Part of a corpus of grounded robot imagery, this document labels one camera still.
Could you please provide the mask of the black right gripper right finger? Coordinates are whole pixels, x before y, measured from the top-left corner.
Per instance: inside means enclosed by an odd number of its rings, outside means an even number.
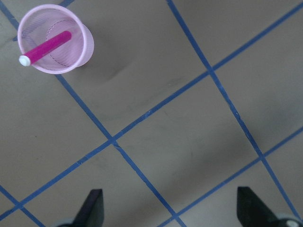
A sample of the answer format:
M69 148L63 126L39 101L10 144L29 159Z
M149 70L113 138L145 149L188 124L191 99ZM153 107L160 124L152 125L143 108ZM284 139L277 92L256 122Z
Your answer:
M237 189L237 218L243 227L278 227L278 217L247 186Z

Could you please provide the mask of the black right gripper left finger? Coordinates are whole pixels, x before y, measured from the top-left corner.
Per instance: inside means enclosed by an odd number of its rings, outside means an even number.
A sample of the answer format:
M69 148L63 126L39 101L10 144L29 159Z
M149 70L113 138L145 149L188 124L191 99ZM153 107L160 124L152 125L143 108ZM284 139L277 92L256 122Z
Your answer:
M72 227L101 227L104 223L104 201L102 189L89 192L82 207L72 222Z

